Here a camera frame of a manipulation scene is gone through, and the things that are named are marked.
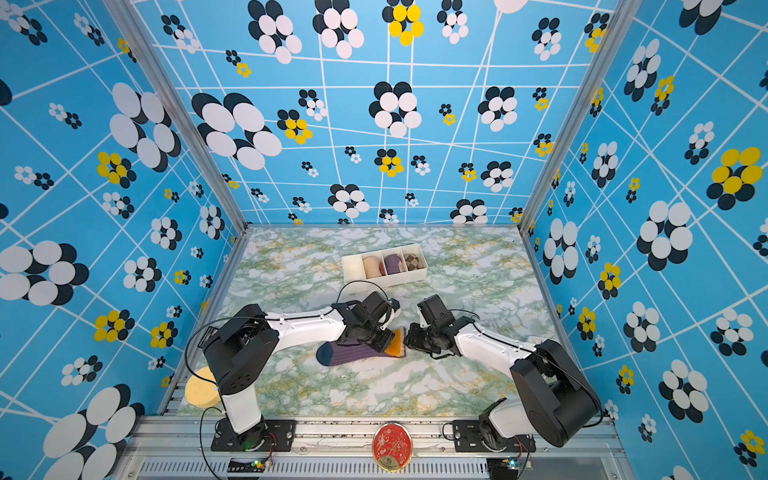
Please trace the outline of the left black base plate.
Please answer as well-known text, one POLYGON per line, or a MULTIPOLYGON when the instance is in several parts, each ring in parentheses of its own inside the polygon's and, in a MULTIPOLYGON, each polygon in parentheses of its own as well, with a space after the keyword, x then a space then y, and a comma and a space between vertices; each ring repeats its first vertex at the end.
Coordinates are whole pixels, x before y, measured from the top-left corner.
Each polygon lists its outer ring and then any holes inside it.
POLYGON ((228 418, 215 425, 211 443, 214 452, 290 452, 296 434, 293 419, 262 419, 254 427, 236 433, 228 418))

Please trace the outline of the green circuit board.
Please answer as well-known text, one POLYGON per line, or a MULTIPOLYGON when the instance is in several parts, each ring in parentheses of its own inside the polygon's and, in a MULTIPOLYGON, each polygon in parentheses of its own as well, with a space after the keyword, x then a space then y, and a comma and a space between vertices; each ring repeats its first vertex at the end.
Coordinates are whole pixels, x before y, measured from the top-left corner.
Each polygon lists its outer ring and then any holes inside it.
POLYGON ((234 474, 257 473, 261 474, 273 466, 271 459, 231 459, 227 465, 227 472, 234 474))
POLYGON ((524 464, 511 458, 488 458, 487 470, 490 479, 517 479, 524 464))

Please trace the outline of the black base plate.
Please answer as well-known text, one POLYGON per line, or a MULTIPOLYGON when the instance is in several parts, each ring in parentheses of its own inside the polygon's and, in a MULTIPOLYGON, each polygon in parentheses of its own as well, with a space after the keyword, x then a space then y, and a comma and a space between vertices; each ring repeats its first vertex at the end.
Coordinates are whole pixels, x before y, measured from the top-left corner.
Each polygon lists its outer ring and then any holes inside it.
POLYGON ((236 433, 228 418, 215 425, 211 443, 214 452, 290 452, 296 434, 293 419, 262 419, 254 427, 236 433))
POLYGON ((532 435, 514 435, 509 438, 496 433, 489 422, 480 420, 454 420, 449 438, 458 453, 534 453, 537 450, 532 435))

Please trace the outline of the brown patterned rolled sock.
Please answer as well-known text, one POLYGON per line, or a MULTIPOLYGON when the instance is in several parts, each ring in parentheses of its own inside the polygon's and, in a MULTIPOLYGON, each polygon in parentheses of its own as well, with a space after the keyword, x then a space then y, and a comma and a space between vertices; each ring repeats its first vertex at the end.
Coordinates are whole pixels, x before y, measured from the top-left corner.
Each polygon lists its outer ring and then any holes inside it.
POLYGON ((415 271, 424 268, 424 263, 421 257, 415 253, 404 254, 405 266, 408 271, 415 271))

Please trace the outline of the yellow round sponge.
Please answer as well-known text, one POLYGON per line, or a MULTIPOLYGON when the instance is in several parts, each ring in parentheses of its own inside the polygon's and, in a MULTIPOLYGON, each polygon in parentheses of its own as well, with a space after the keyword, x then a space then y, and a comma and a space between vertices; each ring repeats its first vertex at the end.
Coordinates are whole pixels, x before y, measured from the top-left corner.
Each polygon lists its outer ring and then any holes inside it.
POLYGON ((218 387, 209 366, 200 368, 188 380, 184 388, 184 399, 189 405, 202 410, 221 404, 218 387))

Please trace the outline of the left green circuit board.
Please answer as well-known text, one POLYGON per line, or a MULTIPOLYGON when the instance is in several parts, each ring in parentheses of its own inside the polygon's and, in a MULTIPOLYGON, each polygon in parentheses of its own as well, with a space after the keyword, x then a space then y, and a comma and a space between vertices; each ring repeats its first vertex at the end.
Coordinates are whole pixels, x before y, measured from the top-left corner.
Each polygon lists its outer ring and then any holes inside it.
POLYGON ((257 473, 261 474, 273 466, 271 459, 231 459, 227 465, 227 472, 234 474, 257 473))

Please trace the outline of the aluminium front rail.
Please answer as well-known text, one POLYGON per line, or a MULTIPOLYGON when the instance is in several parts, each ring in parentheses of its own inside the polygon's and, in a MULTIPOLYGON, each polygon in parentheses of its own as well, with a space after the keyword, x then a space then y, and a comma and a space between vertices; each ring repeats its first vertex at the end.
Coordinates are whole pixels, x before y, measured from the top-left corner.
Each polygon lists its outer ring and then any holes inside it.
POLYGON ((470 418, 400 417, 413 456, 400 472, 374 461, 372 443, 386 417, 298 417, 290 452, 214 452, 217 416, 152 417, 142 421, 118 461, 116 479, 490 479, 488 458, 521 460, 517 479, 634 479, 625 449, 610 424, 589 428, 563 447, 532 435, 534 453, 458 453, 451 422, 470 418), (227 472, 231 459, 271 459, 261 474, 227 472))

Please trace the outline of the white divided organizer tray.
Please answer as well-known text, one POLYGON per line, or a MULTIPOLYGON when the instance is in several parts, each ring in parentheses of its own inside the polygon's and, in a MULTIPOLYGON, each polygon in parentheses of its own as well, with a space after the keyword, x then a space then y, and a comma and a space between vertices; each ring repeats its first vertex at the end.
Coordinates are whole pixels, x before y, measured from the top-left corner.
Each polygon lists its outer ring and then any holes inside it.
POLYGON ((390 247, 341 257, 346 291, 365 292, 425 280, 428 262, 419 244, 390 247))

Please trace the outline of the right green circuit board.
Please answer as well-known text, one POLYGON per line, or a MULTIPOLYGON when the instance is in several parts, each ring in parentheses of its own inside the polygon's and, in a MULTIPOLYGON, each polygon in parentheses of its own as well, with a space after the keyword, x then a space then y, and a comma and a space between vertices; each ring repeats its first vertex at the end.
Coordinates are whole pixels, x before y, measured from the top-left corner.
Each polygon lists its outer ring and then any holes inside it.
POLYGON ((511 458, 488 458, 487 470, 490 479, 517 479, 524 464, 511 458))

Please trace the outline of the purple striped sock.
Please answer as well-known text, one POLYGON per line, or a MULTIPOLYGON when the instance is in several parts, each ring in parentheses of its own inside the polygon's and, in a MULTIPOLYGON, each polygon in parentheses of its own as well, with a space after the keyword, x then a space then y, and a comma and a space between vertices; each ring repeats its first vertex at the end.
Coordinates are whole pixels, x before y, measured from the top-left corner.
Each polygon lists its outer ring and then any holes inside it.
POLYGON ((334 341, 323 343, 316 351, 316 359, 320 365, 330 367, 369 358, 403 358, 406 354, 404 344, 406 329, 397 328, 394 334, 394 338, 382 352, 366 344, 343 346, 334 341))

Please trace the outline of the purple rolled sock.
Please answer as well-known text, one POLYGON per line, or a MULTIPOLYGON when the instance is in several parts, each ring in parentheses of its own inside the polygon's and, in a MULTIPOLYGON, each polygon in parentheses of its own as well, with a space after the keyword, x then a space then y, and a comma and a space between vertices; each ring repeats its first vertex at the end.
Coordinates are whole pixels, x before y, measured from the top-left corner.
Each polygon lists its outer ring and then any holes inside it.
POLYGON ((389 254, 384 258, 385 270, 388 275, 396 275, 406 271, 404 261, 398 254, 389 254))

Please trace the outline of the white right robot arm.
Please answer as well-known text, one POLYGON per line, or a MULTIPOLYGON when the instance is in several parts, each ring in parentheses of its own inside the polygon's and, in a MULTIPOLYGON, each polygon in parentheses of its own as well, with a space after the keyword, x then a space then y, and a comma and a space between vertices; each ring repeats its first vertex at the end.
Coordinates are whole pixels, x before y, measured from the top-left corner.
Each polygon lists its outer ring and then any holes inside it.
POLYGON ((581 429, 600 423, 597 393, 557 341, 534 344, 490 333, 469 313, 447 308, 437 295, 419 302, 418 310, 426 324, 411 324, 405 339, 408 348, 435 360, 473 360, 514 383, 517 402, 501 398, 478 417, 487 449, 501 451, 513 438, 533 434, 562 447, 581 429))

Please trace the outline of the red round badge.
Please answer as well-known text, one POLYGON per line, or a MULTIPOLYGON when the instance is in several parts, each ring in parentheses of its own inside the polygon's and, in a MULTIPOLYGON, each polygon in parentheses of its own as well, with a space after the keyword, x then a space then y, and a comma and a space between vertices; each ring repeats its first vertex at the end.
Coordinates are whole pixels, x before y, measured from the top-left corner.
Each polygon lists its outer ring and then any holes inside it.
POLYGON ((375 463, 384 471, 402 471, 413 456, 413 441, 407 429, 395 422, 382 425, 374 435, 372 454, 375 463))

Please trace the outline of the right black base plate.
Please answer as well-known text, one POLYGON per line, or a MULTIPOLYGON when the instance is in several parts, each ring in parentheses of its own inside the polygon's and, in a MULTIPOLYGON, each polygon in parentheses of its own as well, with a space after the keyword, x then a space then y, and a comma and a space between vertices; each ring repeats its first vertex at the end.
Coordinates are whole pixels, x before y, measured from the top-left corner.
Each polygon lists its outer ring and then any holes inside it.
POLYGON ((458 453, 534 453, 537 450, 532 435, 514 435, 509 438, 496 433, 489 422, 480 420, 454 420, 449 438, 458 453))

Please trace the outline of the pink rolled sock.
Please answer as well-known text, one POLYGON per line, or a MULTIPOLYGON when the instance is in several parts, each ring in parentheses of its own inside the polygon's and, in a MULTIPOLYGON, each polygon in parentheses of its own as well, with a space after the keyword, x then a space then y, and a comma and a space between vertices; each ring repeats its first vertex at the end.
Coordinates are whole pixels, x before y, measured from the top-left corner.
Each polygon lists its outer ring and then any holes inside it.
POLYGON ((365 257, 363 259, 363 267, 366 279, 380 278, 386 275, 386 270, 380 257, 365 257))

